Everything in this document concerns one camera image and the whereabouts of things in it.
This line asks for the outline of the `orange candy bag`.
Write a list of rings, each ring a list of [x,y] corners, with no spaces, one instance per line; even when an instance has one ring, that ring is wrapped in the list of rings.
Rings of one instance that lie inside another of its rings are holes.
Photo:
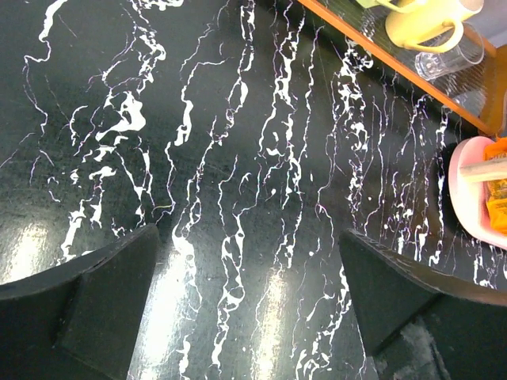
[[[506,158],[506,138],[500,138],[485,148],[483,159],[489,161],[495,158]],[[486,187],[488,191],[486,207],[490,216],[490,226],[493,230],[506,235],[506,179],[487,181]]]

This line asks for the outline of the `pale green mug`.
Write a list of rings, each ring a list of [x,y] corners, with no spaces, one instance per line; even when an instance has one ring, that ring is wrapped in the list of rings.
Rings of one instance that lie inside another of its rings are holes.
[[[356,0],[356,3],[364,9],[382,6],[397,13],[410,13],[421,5],[419,1],[408,1],[405,5],[400,2],[396,5],[388,0]]]

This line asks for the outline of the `brown wooden cup rack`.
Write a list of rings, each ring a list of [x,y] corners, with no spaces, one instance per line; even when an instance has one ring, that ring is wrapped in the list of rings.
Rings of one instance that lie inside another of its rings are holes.
[[[501,135],[506,132],[505,45],[495,47],[466,28],[467,41],[484,43],[482,61],[457,73],[426,81],[417,74],[414,65],[417,52],[396,47],[389,41],[385,30],[389,9],[382,6],[365,9],[356,1],[301,3],[483,134]]]

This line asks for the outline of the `clear glass bottom shelf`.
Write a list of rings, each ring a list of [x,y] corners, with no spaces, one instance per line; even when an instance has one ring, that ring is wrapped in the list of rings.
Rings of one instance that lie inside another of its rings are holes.
[[[485,55],[485,39],[469,23],[459,43],[443,53],[420,52],[415,56],[417,74],[427,81],[478,65]]]

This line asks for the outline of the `cream yellow mug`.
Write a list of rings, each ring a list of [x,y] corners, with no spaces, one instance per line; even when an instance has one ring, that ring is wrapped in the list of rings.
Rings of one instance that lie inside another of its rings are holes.
[[[402,1],[416,7],[409,13],[391,12],[385,20],[390,41],[409,50],[433,54],[453,49],[464,34],[464,21],[479,13],[484,1]]]

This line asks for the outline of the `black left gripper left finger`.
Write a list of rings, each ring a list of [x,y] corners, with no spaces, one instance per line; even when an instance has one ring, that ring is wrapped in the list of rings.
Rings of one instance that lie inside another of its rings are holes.
[[[1,286],[3,379],[125,379],[158,255],[155,225]]]

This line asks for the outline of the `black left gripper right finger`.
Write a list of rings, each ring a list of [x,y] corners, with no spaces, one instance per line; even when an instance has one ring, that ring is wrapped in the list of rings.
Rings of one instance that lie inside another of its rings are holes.
[[[506,293],[345,230],[339,251],[365,354],[381,379],[504,379]]]

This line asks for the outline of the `pink three-tier shelf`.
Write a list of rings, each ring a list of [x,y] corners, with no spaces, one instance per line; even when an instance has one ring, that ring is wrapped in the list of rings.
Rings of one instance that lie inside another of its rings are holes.
[[[483,136],[460,142],[450,159],[448,187],[453,210],[462,227],[473,238],[506,249],[506,236],[490,226],[485,185],[482,182],[469,182],[462,174],[465,165],[482,162],[484,149],[493,143],[492,139]]]

